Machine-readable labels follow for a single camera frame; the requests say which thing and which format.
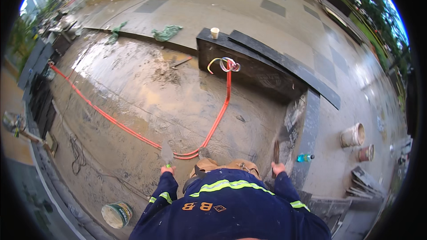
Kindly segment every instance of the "orange conduit pipe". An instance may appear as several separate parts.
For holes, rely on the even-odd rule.
[[[221,60],[221,68],[222,70],[224,70],[225,72],[227,72],[227,96],[226,96],[226,100],[224,101],[224,104],[222,105],[222,108],[218,114],[218,116],[216,117],[211,130],[209,131],[209,133],[206,136],[206,139],[203,141],[203,143],[201,144],[200,147],[206,147],[209,140],[211,140],[212,135],[214,134],[218,124],[221,121],[222,116],[224,115],[224,113],[226,112],[228,103],[230,102],[230,95],[231,95],[231,91],[232,91],[232,71],[233,72],[238,72],[240,70],[240,64],[235,63],[232,59],[230,58],[221,58],[221,59],[213,59],[211,61],[211,63],[209,63],[208,65],[208,71],[213,74],[213,72],[211,72],[210,70],[210,66],[211,64],[216,61],[216,60]],[[227,68],[225,68],[222,64],[222,61],[226,61],[227,62]],[[61,75],[64,79],[67,80],[67,82],[71,85],[71,87],[74,89],[74,91],[76,91],[76,93],[84,100],[86,101],[86,103],[88,103],[93,109],[95,109],[99,114],[101,114],[102,116],[104,116],[104,118],[106,118],[107,120],[109,120],[110,122],[112,122],[113,124],[117,125],[120,129],[124,130],[125,132],[129,133],[130,135],[138,138],[139,140],[151,145],[152,147],[161,149],[161,145],[154,143],[153,141],[148,140],[147,138],[143,137],[142,135],[138,134],[137,132],[131,130],[129,127],[123,125],[122,123],[118,122],[116,119],[114,119],[112,116],[110,116],[109,114],[107,114],[106,112],[104,112],[102,109],[100,109],[98,106],[92,104],[92,102],[90,100],[88,100],[81,92],[80,90],[70,81],[70,76],[71,74],[74,72],[72,71],[71,74],[69,76],[65,76],[56,66],[54,66],[53,63],[49,63],[49,66],[51,67],[51,69],[58,73],[59,75]],[[184,154],[180,154],[180,153],[176,153],[174,152],[174,157],[177,159],[192,159],[195,158],[199,155],[198,151],[200,149],[200,147],[198,149],[196,149],[195,151],[189,152],[189,153],[184,153]]]

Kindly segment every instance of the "worker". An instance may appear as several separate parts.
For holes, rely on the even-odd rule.
[[[265,189],[252,162],[218,166],[203,158],[180,199],[175,167],[163,166],[129,239],[331,239],[325,222],[300,201],[285,166],[271,166],[277,176],[274,192]]]

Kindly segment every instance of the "white plastic bucket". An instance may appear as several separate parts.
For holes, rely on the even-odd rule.
[[[341,146],[361,146],[365,142],[365,128],[361,123],[345,129],[341,132]]]
[[[220,34],[220,30],[216,27],[211,28],[211,36],[212,39],[218,39],[218,34]]]

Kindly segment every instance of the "paper cup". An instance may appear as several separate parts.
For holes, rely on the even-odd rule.
[[[212,36],[212,39],[218,39],[218,34],[220,33],[220,30],[218,29],[218,28],[216,28],[216,27],[213,27],[212,29],[211,29],[211,36]]]

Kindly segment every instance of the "wet concrete floor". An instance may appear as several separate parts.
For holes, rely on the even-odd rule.
[[[83,95],[144,137],[159,144],[166,138],[178,153],[198,148],[226,97],[225,80],[200,71],[197,58],[174,70],[170,68],[172,57],[181,60],[186,54],[122,37],[114,45],[105,45],[108,37],[91,33],[78,38],[58,68],[65,75],[74,68],[70,80]],[[141,197],[151,195],[164,165],[160,150],[95,112],[61,76],[55,77],[51,88],[64,120],[93,159],[138,188]],[[244,158],[255,162],[266,174],[272,142],[285,110],[285,106],[233,83],[230,104],[207,145],[209,151],[221,158],[218,163]],[[70,156],[58,152],[55,161],[68,171],[61,173],[63,176],[77,178],[70,174]],[[197,161],[198,158],[173,161],[179,190]],[[88,189],[86,186],[82,184],[80,189]]]

